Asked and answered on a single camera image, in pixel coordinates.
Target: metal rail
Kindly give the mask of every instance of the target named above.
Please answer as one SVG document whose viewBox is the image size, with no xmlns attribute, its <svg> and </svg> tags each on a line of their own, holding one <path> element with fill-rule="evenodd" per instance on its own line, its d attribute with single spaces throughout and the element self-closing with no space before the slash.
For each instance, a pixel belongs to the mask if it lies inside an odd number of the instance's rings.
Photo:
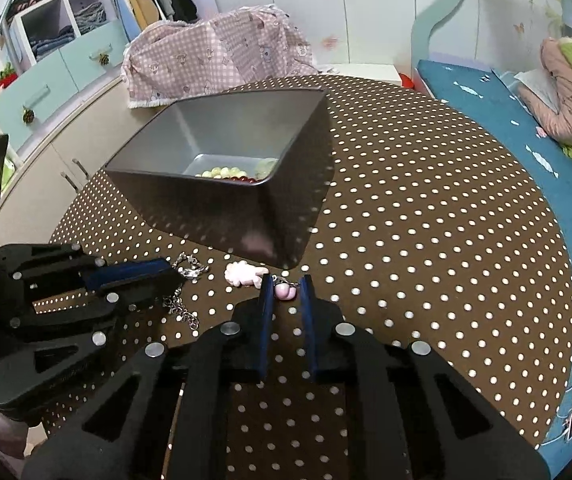
<svg viewBox="0 0 572 480">
<path fill-rule="evenodd" d="M 6 0 L 4 10 L 2 10 L 0 15 L 0 34 L 2 34 L 4 37 L 4 41 L 8 49 L 8 57 L 10 59 L 11 65 L 13 65 L 13 68 L 15 69 L 15 73 L 17 75 L 21 75 L 24 71 L 19 64 L 19 58 L 17 57 L 13 43 L 10 41 L 10 30 L 8 28 L 8 22 L 6 21 L 6 15 L 8 14 L 8 10 L 10 9 L 12 3 L 13 0 Z"/>
</svg>

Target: light blue drawer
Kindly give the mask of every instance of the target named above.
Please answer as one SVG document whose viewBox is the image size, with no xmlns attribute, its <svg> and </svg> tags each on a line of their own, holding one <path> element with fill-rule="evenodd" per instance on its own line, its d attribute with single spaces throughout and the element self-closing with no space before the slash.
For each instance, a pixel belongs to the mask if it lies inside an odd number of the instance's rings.
<svg viewBox="0 0 572 480">
<path fill-rule="evenodd" d="M 77 88 L 81 90 L 124 60 L 127 43 L 122 22 L 115 20 L 64 45 L 60 52 Z M 100 63 L 101 54 L 108 56 L 105 66 Z"/>
<path fill-rule="evenodd" d="M 0 94 L 0 129 L 10 145 L 19 147 L 52 114 L 77 93 L 59 52 L 53 52 L 29 68 Z M 24 107 L 34 112 L 31 124 L 23 120 Z"/>
</svg>

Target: polka dot tablecloth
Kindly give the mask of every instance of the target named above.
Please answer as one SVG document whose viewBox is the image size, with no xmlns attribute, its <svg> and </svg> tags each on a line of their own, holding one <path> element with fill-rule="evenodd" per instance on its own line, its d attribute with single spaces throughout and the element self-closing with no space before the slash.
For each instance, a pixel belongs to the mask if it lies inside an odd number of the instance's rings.
<svg viewBox="0 0 572 480">
<path fill-rule="evenodd" d="M 247 88 L 323 86 L 335 178 L 291 280 L 310 273 L 320 297 L 386 344 L 428 341 L 534 446 L 546 435 L 572 361 L 572 269 L 546 200 L 493 136 L 422 94 L 342 76 L 274 79 Z M 257 294 L 224 280 L 236 257 L 162 233 L 96 174 L 53 234 L 109 262 L 194 253 L 210 274 L 183 300 L 199 331 L 152 308 L 133 313 L 120 351 L 44 413 L 48 431 L 149 341 L 195 340 Z M 43 302 L 86 303 L 77 292 Z M 235 384 L 230 479 L 347 478 L 343 390 L 309 381 L 298 301 L 275 309 L 264 383 Z"/>
</svg>

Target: drawer handle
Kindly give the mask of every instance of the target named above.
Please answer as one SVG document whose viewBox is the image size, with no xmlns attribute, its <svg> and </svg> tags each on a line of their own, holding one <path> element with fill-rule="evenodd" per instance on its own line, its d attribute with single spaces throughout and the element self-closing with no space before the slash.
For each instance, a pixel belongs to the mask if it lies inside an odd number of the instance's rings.
<svg viewBox="0 0 572 480">
<path fill-rule="evenodd" d="M 88 172 L 86 171 L 86 168 L 84 168 L 82 166 L 82 163 L 79 162 L 76 158 L 73 159 L 73 164 L 77 165 L 77 168 L 79 168 L 80 170 L 82 170 L 82 173 L 86 176 L 86 180 L 90 180 L 90 175 L 88 174 Z"/>
<path fill-rule="evenodd" d="M 42 88 L 36 91 L 35 94 L 33 94 L 28 99 L 26 99 L 26 101 L 24 101 L 23 104 L 24 109 L 26 108 L 30 109 L 34 107 L 35 104 L 44 99 L 45 96 L 47 96 L 49 93 L 50 93 L 50 87 L 48 85 L 44 85 Z"/>
<path fill-rule="evenodd" d="M 75 186 L 75 183 L 70 179 L 69 176 L 67 176 L 66 173 L 64 173 L 63 171 L 60 173 L 60 175 L 62 177 L 64 177 L 66 179 L 66 181 L 72 186 L 72 188 L 75 190 L 75 193 L 79 193 L 79 187 Z"/>
<path fill-rule="evenodd" d="M 35 120 L 35 112 L 32 111 L 31 108 L 26 108 L 25 106 L 22 108 L 24 109 L 24 112 L 22 113 L 22 121 L 26 125 L 32 124 L 32 122 Z"/>
<path fill-rule="evenodd" d="M 101 66 L 108 65 L 111 59 L 108 57 L 109 52 L 112 51 L 112 43 L 109 43 L 104 48 L 97 50 L 94 54 L 88 56 L 90 59 L 97 60 Z"/>
</svg>

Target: blue mattress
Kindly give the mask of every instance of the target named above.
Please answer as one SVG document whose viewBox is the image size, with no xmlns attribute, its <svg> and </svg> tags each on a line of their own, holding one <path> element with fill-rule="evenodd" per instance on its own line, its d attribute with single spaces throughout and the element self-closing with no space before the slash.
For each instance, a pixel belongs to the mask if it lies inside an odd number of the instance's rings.
<svg viewBox="0 0 572 480">
<path fill-rule="evenodd" d="M 493 134 L 528 170 L 541 188 L 563 232 L 572 260 L 572 160 L 491 72 L 422 60 L 418 72 L 437 99 L 447 102 Z M 552 476 L 572 459 L 572 439 L 563 435 L 563 419 L 572 411 L 572 370 L 548 435 L 539 447 Z"/>
</svg>

